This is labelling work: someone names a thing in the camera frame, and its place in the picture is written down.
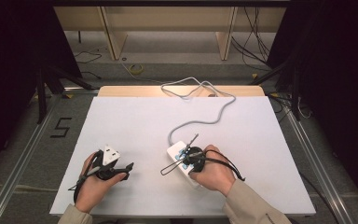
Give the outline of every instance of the metal rail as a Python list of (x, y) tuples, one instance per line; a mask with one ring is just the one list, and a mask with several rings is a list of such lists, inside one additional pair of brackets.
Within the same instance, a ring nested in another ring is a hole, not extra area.
[(330, 203), (330, 206), (333, 209), (333, 212), (336, 214), (339, 223), (342, 224), (352, 224), (353, 220), (351, 219), (348, 209), (346, 208), (345, 203), (342, 201), (336, 187), (333, 184), (333, 181), (329, 177), (328, 173), (324, 169), (322, 161), (319, 159), (318, 154), (313, 148), (310, 139), (307, 136), (302, 124), (300, 121), (297, 121), (292, 112), (288, 113), (288, 118), (292, 127), (298, 137), (298, 140), (301, 143), (302, 148), (304, 149), (305, 154), (307, 155), (310, 165), (313, 169), (313, 172), (316, 174), (316, 177), (319, 180), (319, 183), (322, 186), (325, 197)]
[(14, 189), (16, 188), (17, 184), (19, 183), (21, 176), (27, 167), (29, 160), (32, 158), (34, 150), (36, 149), (39, 140), (45, 131), (48, 122), (50, 121), (50, 117), (52, 112), (54, 111), (55, 106), (60, 101), (60, 95), (53, 95), (51, 98), (51, 103), (48, 107), (48, 113), (46, 114), (45, 118), (42, 120), (40, 124), (38, 124), (28, 141), (25, 149), (21, 153), (19, 160), (17, 161), (16, 165), (14, 166), (10, 176), (8, 177), (6, 183), (2, 187), (0, 191), (0, 217), (3, 215), (5, 208), (7, 206), (8, 201), (13, 194)]

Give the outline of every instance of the hand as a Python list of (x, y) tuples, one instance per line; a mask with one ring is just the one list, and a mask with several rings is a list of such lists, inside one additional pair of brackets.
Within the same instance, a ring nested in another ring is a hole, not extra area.
[[(220, 152), (219, 148), (213, 145), (208, 145), (204, 151), (206, 150)], [(206, 157), (228, 162), (224, 157), (213, 151), (208, 151)], [(218, 190), (225, 196), (228, 195), (228, 192), (235, 182), (235, 177), (231, 169), (213, 161), (206, 161), (200, 173), (191, 172), (189, 175), (203, 187), (210, 190)]]
[[(81, 175), (86, 171), (93, 155), (94, 153), (84, 161)], [(124, 173), (118, 174), (108, 180), (101, 180), (95, 175), (89, 176), (77, 195), (75, 207), (81, 212), (89, 213), (95, 205), (101, 202), (105, 193), (126, 175)]]

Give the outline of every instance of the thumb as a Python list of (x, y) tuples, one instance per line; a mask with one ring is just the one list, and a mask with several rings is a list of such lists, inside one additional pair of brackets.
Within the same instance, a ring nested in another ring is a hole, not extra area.
[(188, 173), (188, 175), (190, 176), (190, 178), (192, 178), (193, 180), (197, 181), (197, 176), (199, 176), (200, 173), (196, 173), (196, 172), (190, 172)]
[(120, 173), (118, 175), (113, 176), (112, 178), (106, 180), (110, 187), (114, 186), (116, 183), (120, 182), (124, 177), (126, 177), (126, 173)]

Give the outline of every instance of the sleeve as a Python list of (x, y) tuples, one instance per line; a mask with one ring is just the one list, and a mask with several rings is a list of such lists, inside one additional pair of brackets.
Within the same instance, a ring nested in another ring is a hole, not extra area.
[(91, 224), (92, 216), (87, 213), (80, 212), (76, 207), (69, 204), (65, 212), (58, 221), (58, 224)]
[(232, 224), (290, 224), (289, 219), (269, 205), (245, 183), (236, 180), (223, 207)]

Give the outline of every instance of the white tabletop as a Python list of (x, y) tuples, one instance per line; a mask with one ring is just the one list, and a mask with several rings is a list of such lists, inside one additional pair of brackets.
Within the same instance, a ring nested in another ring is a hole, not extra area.
[[(215, 120), (227, 97), (95, 97), (60, 185), (52, 215), (73, 203), (73, 191), (88, 155), (108, 144), (121, 158), (117, 168), (134, 162), (130, 178), (115, 185), (91, 213), (112, 217), (223, 217), (225, 198), (194, 189), (179, 170), (161, 175), (171, 163), (168, 133), (190, 120)], [(238, 97), (214, 125), (192, 124), (176, 131), (173, 142), (205, 148), (214, 144), (238, 167), (246, 184), (287, 215), (315, 210), (298, 174), (269, 99)]]

